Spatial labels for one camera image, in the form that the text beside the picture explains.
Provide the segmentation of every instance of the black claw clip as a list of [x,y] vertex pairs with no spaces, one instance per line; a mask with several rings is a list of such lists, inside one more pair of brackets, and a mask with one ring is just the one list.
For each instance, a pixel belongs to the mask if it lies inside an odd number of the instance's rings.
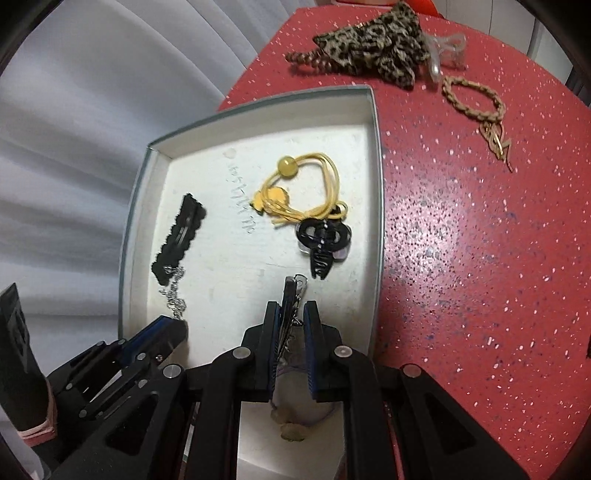
[[181,209],[175,218],[170,234],[162,245],[156,261],[152,264],[152,272],[158,283],[168,285],[173,276],[172,270],[178,267],[185,252],[189,249],[195,232],[201,227],[201,220],[205,218],[205,208],[188,193],[183,197]]
[[307,218],[295,230],[300,250],[310,254],[312,278],[324,280],[334,260],[344,260],[349,254],[351,228],[340,220]]

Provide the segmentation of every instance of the tan bracelet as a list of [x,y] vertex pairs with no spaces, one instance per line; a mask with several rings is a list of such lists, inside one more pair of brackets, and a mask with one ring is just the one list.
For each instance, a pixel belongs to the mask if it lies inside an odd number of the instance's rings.
[[[461,85],[483,93],[492,100],[496,111],[483,112],[461,103],[461,101],[458,100],[456,95],[452,92],[453,85]],[[511,167],[511,163],[509,162],[511,139],[504,140],[505,129],[502,124],[507,108],[503,100],[501,100],[499,94],[487,85],[471,82],[470,80],[466,80],[464,77],[450,76],[443,78],[441,92],[447,101],[451,103],[458,112],[463,113],[468,118],[480,122],[480,134],[488,142],[488,147],[495,154],[497,160],[501,160],[505,165],[507,165],[509,171],[513,173],[513,167]]]

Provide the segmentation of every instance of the speckled red countertop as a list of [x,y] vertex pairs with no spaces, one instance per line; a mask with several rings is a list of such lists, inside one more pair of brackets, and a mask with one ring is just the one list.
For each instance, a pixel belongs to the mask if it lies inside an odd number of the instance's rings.
[[[477,123],[422,82],[405,92],[379,79],[297,74],[283,59],[313,48],[317,33],[378,14],[298,10],[221,108],[319,86],[373,87],[386,199],[376,358],[393,367],[420,364],[533,480],[547,479],[591,405],[591,111],[513,48],[421,16],[431,34],[466,33],[460,74],[507,104],[511,174]],[[470,92],[459,97],[492,108]]]

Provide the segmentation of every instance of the yellow bead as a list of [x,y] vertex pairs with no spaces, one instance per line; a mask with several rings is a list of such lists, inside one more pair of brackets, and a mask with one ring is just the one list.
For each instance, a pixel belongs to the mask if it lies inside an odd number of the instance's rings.
[[293,177],[298,170],[298,164],[293,157],[283,157],[277,162],[277,171],[285,179]]

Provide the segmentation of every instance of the silver chain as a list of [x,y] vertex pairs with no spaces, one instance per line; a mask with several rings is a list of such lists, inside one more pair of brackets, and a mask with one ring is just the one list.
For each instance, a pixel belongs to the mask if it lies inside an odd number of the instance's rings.
[[301,298],[304,296],[304,292],[306,291],[306,287],[308,285],[308,279],[301,275],[301,274],[297,274],[294,277],[295,280],[295,302],[294,302],[294,311],[293,311],[293,316],[292,316],[292,322],[294,323],[294,325],[297,326],[302,326],[304,324],[304,322],[302,322],[298,317],[298,309],[300,307],[300,302],[301,302]]
[[187,303],[178,297],[178,281],[183,278],[184,275],[184,268],[180,265],[177,268],[173,268],[169,265],[164,267],[164,271],[167,274],[172,274],[173,277],[170,281],[170,285],[168,289],[161,288],[159,292],[166,297],[166,306],[172,310],[173,317],[177,320],[183,319],[183,312],[187,308]]

